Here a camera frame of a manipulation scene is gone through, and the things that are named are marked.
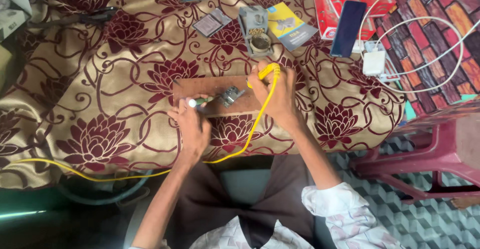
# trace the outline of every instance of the yellow booklet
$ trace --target yellow booklet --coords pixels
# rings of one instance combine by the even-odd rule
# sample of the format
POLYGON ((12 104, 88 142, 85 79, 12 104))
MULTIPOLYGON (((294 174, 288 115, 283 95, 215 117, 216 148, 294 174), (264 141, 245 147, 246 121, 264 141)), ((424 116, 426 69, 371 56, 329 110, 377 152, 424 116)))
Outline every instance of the yellow booklet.
POLYGON ((318 29, 300 20, 285 3, 267 8, 268 29, 289 51, 296 49, 311 38, 318 29))

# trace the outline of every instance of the yellow soldering iron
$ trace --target yellow soldering iron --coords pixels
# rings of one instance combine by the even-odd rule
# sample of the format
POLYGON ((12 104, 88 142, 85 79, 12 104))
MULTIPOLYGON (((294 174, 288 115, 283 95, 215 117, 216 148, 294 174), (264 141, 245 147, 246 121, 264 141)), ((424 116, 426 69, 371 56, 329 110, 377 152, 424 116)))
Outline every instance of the yellow soldering iron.
MULTIPOLYGON (((280 65, 278 63, 268 64, 267 67, 263 68, 261 71, 258 72, 258 78, 260 80, 263 80, 272 71, 280 72, 280 65)), ((250 83, 248 81, 247 81, 247 86, 252 88, 252 85, 250 85, 250 83)))

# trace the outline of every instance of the hand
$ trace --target hand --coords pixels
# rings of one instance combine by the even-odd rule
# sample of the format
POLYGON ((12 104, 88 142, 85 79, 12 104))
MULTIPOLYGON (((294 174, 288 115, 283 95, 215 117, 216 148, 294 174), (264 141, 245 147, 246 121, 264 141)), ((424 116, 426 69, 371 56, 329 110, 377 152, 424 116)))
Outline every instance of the hand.
MULTIPOLYGON (((258 72, 268 65, 266 60, 261 60, 258 66, 252 68, 252 72, 248 76, 248 81, 251 84, 255 97, 263 104, 270 92, 273 83, 273 72, 265 77, 268 86, 258 78, 258 72)), ((297 73, 292 68, 284 68, 280 72, 277 80, 275 91, 270 98, 265 112, 267 115, 273 117, 275 122, 283 129, 291 131, 302 123, 302 117, 295 106, 295 82, 297 80, 297 73)))
POLYGON ((177 121, 182 133, 184 154, 181 157, 189 158, 195 164, 210 144, 212 124, 195 107, 188 106, 190 99, 180 99, 178 107, 173 107, 167 114, 177 121))

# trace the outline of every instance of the smartphone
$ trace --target smartphone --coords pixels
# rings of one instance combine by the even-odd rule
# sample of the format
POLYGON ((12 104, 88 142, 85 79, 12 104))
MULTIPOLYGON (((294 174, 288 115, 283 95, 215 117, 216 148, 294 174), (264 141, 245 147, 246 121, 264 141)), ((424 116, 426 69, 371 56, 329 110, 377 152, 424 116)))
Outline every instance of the smartphone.
POLYGON ((345 1, 338 20, 337 31, 333 38, 332 49, 330 50, 331 56, 350 57, 366 9, 367 3, 345 1))

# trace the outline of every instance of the metal bracket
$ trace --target metal bracket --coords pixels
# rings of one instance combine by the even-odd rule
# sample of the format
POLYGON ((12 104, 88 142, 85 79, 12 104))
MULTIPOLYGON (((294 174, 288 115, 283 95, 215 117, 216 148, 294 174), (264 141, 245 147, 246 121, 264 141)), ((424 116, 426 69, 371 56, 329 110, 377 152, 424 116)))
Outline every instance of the metal bracket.
POLYGON ((239 91, 236 86, 231 86, 220 95, 221 102, 225 108, 229 108, 243 93, 245 90, 239 91))

